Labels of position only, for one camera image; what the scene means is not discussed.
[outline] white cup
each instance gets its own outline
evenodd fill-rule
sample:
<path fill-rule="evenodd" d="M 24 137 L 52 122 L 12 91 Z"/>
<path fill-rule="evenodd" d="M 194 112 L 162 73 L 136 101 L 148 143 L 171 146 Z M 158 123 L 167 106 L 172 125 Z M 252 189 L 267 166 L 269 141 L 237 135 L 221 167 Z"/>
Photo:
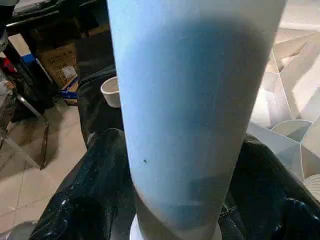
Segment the white cup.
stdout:
<path fill-rule="evenodd" d="M 105 81 L 100 88 L 106 102 L 112 108 L 120 108 L 120 94 L 118 86 L 118 77 L 114 76 Z"/>

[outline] metal frame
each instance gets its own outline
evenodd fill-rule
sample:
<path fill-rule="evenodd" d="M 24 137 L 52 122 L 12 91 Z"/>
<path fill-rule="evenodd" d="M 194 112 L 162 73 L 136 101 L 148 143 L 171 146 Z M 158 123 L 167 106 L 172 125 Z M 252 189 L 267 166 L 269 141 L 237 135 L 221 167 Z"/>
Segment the metal frame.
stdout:
<path fill-rule="evenodd" d="M 28 108 L 33 114 L 35 114 L 38 119 L 41 119 L 44 122 L 44 133 L 43 133 L 43 140 L 41 146 L 41 155 L 42 155 L 42 162 L 39 165 L 31 156 L 29 156 L 19 145 L 17 145 L 8 135 L 6 131 L 0 128 L 0 139 L 6 142 L 10 147 L 12 147 L 18 154 L 20 154 L 29 164 L 33 167 L 38 169 L 43 169 L 46 164 L 46 156 L 47 156 L 47 145 L 48 145 L 48 133 L 49 133 L 49 123 L 46 117 L 41 115 L 27 100 L 22 97 L 21 95 L 17 94 L 17 100 L 22 103 L 26 108 Z"/>

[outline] light blue tube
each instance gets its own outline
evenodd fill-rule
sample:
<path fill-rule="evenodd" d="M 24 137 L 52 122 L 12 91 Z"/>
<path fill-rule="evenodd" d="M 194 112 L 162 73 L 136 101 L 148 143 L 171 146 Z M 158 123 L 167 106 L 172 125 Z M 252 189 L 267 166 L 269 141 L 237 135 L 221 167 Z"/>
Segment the light blue tube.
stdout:
<path fill-rule="evenodd" d="M 284 0 L 108 0 L 146 240 L 211 239 Z"/>

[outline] white plastic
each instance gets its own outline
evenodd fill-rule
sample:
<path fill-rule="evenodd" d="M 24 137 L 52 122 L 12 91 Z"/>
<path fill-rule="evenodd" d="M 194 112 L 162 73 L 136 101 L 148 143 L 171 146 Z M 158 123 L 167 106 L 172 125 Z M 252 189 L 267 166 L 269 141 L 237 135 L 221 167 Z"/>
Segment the white plastic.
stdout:
<path fill-rule="evenodd" d="M 320 33 L 280 28 L 251 122 L 271 129 L 320 116 Z"/>
<path fill-rule="evenodd" d="M 100 90 L 110 107 L 113 107 L 113 108 L 121 107 L 118 78 L 116 76 L 105 81 L 101 85 Z"/>
<path fill-rule="evenodd" d="M 313 175 L 304 181 L 305 187 L 320 202 L 320 174 Z"/>
<path fill-rule="evenodd" d="M 280 27 L 320 31 L 320 2 L 318 0 L 288 0 Z"/>
<path fill-rule="evenodd" d="M 302 182 L 320 174 L 320 118 L 284 121 L 272 130 L 250 123 L 247 132 L 256 136 Z"/>

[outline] tiled floor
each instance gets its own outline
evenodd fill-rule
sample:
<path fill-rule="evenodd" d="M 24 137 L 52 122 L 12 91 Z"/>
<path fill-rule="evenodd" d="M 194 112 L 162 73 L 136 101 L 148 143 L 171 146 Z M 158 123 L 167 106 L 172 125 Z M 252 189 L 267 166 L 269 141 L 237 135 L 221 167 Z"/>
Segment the tiled floor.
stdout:
<path fill-rule="evenodd" d="M 86 152 L 76 106 L 59 100 L 45 115 L 50 124 L 45 169 L 31 167 L 6 144 L 0 150 L 0 233 L 38 220 L 61 181 Z M 30 156 L 39 158 L 43 129 L 33 119 L 10 124 L 8 132 Z"/>

